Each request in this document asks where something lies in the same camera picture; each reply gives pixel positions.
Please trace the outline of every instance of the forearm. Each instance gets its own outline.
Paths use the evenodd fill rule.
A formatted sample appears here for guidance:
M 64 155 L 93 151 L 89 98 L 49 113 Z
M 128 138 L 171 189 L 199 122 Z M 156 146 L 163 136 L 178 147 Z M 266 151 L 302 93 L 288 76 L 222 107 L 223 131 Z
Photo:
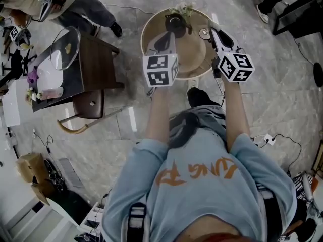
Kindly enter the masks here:
M 146 138 L 168 143 L 170 132 L 168 101 L 168 88 L 157 88 L 152 97 Z
M 250 136 L 250 128 L 241 97 L 241 90 L 238 83 L 230 83 L 225 77 L 223 82 L 226 91 L 226 129 L 227 146 L 230 152 L 236 138 L 246 133 Z
M 21 10 L 13 9 L 10 13 L 10 16 L 14 18 L 16 25 L 22 25 L 23 27 L 26 27 L 27 15 L 24 12 L 22 12 Z

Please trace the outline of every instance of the white power adapter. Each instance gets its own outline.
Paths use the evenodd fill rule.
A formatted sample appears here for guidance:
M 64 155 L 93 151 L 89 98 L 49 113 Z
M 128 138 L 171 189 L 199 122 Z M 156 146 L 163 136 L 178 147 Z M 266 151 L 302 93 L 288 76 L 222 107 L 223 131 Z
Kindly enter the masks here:
M 270 135 L 270 134 L 266 134 L 265 136 L 264 136 L 264 138 L 263 138 L 266 142 L 267 142 L 267 140 L 268 140 L 268 144 L 270 144 L 270 145 L 274 145 L 274 143 L 275 143 L 275 141 L 276 141 L 276 139 L 274 139 L 273 140 L 273 137 Z

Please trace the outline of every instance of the chair seat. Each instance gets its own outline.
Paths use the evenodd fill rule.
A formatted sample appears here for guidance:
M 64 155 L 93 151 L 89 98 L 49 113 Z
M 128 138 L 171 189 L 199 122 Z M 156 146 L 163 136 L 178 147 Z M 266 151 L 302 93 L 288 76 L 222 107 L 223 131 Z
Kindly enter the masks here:
M 103 106 L 104 106 L 104 90 L 83 92 L 76 96 L 73 96 L 74 113 L 79 118 L 85 118 L 85 119 L 102 118 Z

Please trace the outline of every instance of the hand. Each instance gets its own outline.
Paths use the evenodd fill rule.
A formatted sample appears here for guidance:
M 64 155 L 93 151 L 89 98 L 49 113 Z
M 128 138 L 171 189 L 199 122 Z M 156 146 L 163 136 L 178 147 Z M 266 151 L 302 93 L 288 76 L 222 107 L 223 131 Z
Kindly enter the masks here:
M 62 9 L 62 6 L 63 6 L 63 4 L 65 3 L 66 0 L 60 0 L 60 1 L 62 1 L 61 4 L 57 4 L 57 3 L 52 3 L 51 4 L 52 13 L 57 13 Z

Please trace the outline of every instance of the cardboard box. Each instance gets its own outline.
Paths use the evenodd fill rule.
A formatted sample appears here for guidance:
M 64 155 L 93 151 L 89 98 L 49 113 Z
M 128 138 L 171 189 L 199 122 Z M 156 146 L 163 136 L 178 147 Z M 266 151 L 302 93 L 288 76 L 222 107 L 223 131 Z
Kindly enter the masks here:
M 31 183 L 36 177 L 37 182 L 46 182 L 49 179 L 48 171 L 45 167 L 44 159 L 40 153 L 31 153 L 21 156 L 17 162 L 17 169 L 27 183 Z
M 55 188 L 51 182 L 45 181 L 41 184 L 32 184 L 31 188 L 39 200 L 49 205 L 47 197 L 51 196 L 55 192 Z

